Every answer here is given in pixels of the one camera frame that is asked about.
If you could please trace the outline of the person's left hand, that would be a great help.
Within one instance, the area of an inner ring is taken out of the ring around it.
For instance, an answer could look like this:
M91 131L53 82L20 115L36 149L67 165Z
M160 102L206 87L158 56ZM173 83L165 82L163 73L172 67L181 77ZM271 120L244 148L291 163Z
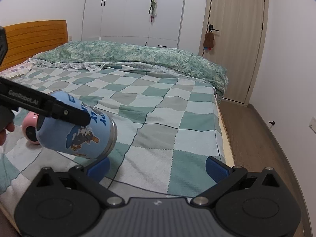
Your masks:
M7 139L7 133L13 132L14 129L15 129L14 123L11 122L11 123L9 123L9 124L6 126L5 129L3 129L3 130L0 131L0 145L1 145L1 146L5 143L5 141L6 141L6 139Z

